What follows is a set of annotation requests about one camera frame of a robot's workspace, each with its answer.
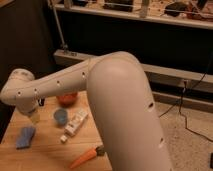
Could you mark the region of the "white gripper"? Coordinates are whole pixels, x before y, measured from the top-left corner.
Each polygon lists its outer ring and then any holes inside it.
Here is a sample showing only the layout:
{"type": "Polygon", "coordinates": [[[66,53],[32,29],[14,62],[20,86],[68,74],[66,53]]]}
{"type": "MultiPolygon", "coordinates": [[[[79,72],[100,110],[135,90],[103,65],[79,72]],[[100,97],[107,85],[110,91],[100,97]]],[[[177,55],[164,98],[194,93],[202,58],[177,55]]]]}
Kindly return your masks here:
{"type": "Polygon", "coordinates": [[[19,105],[19,111],[27,116],[33,124],[37,124],[40,121],[38,107],[37,101],[25,101],[19,105]]]}

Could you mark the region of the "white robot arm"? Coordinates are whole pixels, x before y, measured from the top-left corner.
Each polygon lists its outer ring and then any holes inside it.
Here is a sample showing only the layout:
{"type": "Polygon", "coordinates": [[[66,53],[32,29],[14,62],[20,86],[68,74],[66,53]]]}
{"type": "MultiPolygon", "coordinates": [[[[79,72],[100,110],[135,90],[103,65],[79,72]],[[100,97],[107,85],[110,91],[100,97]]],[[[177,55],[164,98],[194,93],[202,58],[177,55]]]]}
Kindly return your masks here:
{"type": "Polygon", "coordinates": [[[93,57],[36,79],[15,69],[0,100],[33,115],[46,97],[84,91],[113,171],[173,171],[147,76],[128,52],[93,57]]]}

